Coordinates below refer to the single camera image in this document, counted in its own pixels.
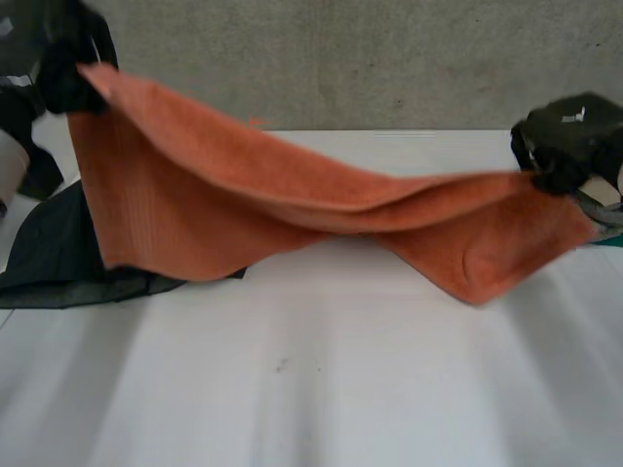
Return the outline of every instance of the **white table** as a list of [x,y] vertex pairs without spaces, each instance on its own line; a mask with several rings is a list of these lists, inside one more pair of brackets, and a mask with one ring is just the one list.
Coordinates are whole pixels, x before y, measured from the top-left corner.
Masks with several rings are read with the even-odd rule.
[[[71,179],[63,125],[38,135]],[[390,173],[514,166],[499,131],[281,136]],[[620,466],[622,289],[623,250],[584,248],[473,308],[340,239],[243,281],[17,310],[0,466]]]

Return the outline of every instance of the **dark gray fabric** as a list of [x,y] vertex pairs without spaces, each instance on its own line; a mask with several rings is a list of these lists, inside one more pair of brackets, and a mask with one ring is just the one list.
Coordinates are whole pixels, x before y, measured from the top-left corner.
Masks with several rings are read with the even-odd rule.
[[[243,278],[242,269],[231,278]],[[0,308],[66,308],[167,292],[184,280],[133,268],[106,270],[82,183],[42,202],[19,229]]]

